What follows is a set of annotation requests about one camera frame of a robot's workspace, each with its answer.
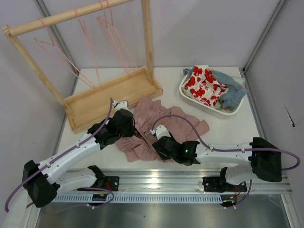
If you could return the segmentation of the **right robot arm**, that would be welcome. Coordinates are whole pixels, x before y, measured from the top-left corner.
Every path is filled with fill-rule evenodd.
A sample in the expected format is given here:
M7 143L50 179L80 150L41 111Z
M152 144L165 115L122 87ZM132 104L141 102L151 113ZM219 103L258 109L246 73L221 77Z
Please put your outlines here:
M260 179L281 182L281 153L276 147L260 137L252 142L229 148L214 148L198 141L177 142L171 136L163 136L153 145L163 161L173 160L178 164L192 166L206 163L232 163L221 169L219 176L203 178L205 192L233 192L247 190L246 181Z

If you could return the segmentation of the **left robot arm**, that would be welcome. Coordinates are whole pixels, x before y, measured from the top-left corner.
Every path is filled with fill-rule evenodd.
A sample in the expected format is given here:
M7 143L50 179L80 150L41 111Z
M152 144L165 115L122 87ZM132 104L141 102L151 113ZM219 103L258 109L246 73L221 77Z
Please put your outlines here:
M28 161L23 169L23 187L37 208L46 206L62 192L89 188L99 190L105 186L106 176L97 166L91 165L72 173L67 171L119 139L134 135L133 114L127 109L120 109L113 117L94 124L67 151L39 163Z

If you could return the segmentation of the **pink pleated skirt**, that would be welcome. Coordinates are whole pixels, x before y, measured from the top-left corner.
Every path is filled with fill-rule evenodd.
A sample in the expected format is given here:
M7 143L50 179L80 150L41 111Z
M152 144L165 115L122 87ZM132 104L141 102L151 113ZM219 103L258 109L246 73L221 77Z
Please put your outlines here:
M115 143L118 149L125 153L128 162L161 160L152 146L157 138L151 134L150 130L157 119L170 114L189 120L201 136L209 131L209 125L206 121L200 121L195 116L184 113L180 107L166 108L162 106L160 100L153 101L143 96L133 113L136 134L132 137L121 138ZM198 139L193 128L178 117L166 117L157 124L164 125L179 143Z

